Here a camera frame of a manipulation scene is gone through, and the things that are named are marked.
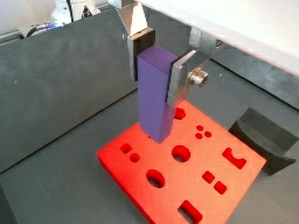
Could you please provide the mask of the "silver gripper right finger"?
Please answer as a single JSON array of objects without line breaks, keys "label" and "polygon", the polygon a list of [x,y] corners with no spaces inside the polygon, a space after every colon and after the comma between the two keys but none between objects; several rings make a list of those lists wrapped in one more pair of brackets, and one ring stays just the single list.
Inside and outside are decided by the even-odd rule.
[{"label": "silver gripper right finger", "polygon": [[192,86],[202,88],[208,83],[209,73],[205,64],[224,47],[224,42],[209,33],[192,29],[190,45],[194,47],[173,63],[166,102],[175,108],[190,93]]}]

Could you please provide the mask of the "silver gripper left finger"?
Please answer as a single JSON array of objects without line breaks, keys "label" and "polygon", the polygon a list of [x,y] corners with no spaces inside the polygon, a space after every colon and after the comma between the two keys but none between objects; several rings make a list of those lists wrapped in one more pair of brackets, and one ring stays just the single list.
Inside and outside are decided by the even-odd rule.
[{"label": "silver gripper left finger", "polygon": [[149,26],[141,3],[131,3],[117,11],[126,28],[130,77],[138,81],[137,56],[155,44],[155,29]]}]

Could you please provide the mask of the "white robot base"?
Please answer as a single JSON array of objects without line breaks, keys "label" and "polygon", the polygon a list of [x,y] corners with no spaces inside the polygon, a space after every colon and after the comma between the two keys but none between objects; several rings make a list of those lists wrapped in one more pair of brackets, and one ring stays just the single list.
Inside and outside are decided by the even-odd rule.
[{"label": "white robot base", "polygon": [[18,28],[26,38],[99,14],[109,9],[109,0],[55,0],[51,15]]}]

